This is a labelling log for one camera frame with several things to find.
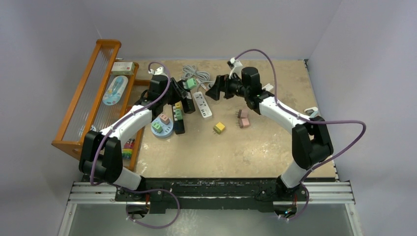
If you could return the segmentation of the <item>green charger plug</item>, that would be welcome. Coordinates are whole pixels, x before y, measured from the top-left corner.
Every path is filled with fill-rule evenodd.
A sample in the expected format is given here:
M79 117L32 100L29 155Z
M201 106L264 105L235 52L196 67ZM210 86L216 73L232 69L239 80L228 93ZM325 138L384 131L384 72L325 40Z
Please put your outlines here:
M195 78L189 78L185 81L185 87L188 90L192 90L197 86L197 81Z

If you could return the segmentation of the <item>short black power strip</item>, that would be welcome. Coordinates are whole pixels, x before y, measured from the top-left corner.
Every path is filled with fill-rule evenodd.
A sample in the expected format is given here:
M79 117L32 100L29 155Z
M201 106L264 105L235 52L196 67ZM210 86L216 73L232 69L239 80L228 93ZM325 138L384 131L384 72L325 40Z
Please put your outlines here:
M186 87L186 81L181 79L179 81L179 85L182 86L186 91L186 97L181 101L182 103L182 110L186 114L192 114L196 111L193 97L191 95L191 90Z

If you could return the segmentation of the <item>white power strip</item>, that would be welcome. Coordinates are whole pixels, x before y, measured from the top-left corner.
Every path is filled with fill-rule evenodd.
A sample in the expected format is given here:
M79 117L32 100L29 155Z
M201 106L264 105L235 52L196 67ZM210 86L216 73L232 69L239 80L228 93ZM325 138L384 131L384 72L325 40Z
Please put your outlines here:
M198 110L200 111L203 118L210 118L212 117L211 109L208 106L208 103L203 95L202 92L198 91L193 93L193 98L196 101Z

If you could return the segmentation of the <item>pink charger plug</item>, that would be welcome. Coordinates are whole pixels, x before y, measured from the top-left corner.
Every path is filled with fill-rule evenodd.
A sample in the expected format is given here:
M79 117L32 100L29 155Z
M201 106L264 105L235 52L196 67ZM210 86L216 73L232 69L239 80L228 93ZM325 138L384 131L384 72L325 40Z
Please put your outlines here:
M236 112L238 118L247 118L248 117L248 110L247 109L240 109Z
M237 125L239 126L239 128L243 129L243 128L248 128L250 126L250 121L248 118L240 118L237 122Z

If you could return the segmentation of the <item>yellow charger plug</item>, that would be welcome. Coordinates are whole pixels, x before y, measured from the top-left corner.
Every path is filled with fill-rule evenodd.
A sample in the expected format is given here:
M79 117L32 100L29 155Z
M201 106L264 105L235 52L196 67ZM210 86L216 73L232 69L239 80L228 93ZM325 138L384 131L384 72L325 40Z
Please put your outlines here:
M216 134L221 134L224 130L225 130L225 128L226 128L226 126L223 124L223 123L221 123L221 122L218 122L214 127L213 127L213 130L214 130L214 132L216 133Z

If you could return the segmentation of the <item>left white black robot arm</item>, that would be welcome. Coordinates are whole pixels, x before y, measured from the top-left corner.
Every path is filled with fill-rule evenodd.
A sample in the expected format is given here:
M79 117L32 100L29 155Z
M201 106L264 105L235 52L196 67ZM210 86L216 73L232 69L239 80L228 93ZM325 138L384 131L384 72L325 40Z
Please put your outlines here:
M130 111L109 127L89 131L83 141L79 171L90 176L92 185L111 183L127 189L134 201L145 198L146 187L140 184L142 176L125 168L122 146L140 129L155 120L165 105L174 105L187 98L187 91L174 78L154 75L147 90Z

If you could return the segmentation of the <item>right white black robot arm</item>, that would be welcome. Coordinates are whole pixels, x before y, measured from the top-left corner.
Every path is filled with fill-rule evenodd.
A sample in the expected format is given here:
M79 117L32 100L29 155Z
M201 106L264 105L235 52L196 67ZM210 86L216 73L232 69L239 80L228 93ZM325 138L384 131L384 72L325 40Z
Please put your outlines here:
M291 135L293 161L276 180L276 193L282 200L290 199L300 187L311 168L323 163L333 154L329 131L322 117L310 118L275 99L273 93L262 88L260 74L255 67L245 67L241 75L218 75L206 96L218 101L224 98L244 98L249 109L278 123Z

